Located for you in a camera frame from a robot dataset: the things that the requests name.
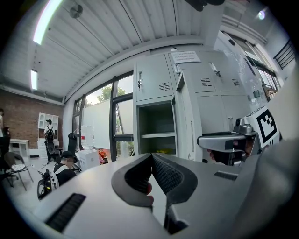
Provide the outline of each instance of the qr-like marker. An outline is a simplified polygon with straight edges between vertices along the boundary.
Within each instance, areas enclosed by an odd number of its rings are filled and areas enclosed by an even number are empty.
[[[270,111],[266,110],[258,116],[257,122],[262,133],[263,142],[265,143],[277,132],[277,128]]]

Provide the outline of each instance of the white strap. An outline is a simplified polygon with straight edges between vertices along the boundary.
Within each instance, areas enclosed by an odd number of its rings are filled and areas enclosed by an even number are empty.
[[[66,165],[63,165],[63,166],[61,166],[59,169],[57,169],[57,171],[55,171],[54,172],[54,170],[53,170],[53,172],[55,173],[55,174],[60,174],[63,170],[65,170],[65,169],[70,169],[69,167],[67,167]]]

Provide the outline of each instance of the black bag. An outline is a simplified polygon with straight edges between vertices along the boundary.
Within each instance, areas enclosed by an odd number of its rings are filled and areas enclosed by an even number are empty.
[[[48,169],[46,169],[44,174],[40,171],[38,173],[42,175],[42,179],[37,184],[37,197],[38,200],[42,200],[47,194],[52,192],[51,174]]]
[[[48,131],[46,133],[46,141],[53,141],[53,139],[54,139],[53,126],[51,129],[49,128],[49,126],[47,126],[47,127],[48,127]]]

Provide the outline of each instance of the sky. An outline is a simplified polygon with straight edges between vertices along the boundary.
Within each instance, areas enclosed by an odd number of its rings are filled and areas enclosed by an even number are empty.
[[[126,91],[126,94],[133,92],[133,76],[129,76],[126,78],[123,78],[118,81],[118,87],[122,88]],[[94,93],[91,93],[86,97],[87,101],[89,103],[92,103],[93,105],[98,103],[99,100],[97,99],[97,96],[102,95],[102,89],[99,89],[95,91]]]

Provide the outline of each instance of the brick wall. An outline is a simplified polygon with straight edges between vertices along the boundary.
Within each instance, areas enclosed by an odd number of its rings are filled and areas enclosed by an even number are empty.
[[[62,147],[63,106],[0,90],[0,108],[4,109],[4,126],[12,139],[29,140],[29,148],[37,148],[39,113],[58,115],[58,141]]]

